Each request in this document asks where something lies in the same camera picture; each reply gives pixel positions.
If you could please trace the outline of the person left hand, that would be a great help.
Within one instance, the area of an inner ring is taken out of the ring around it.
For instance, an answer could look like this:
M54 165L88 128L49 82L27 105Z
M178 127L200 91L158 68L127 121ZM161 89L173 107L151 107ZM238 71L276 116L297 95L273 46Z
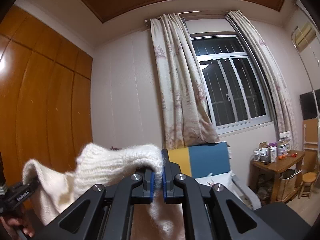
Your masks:
M16 232L16 229L20 226L22 227L22 231L24 232L24 234L28 235L29 237L33 237L35 234L32 224L27 216L24 216L22 218L1 217L1 224L9 234L11 239L21 239Z

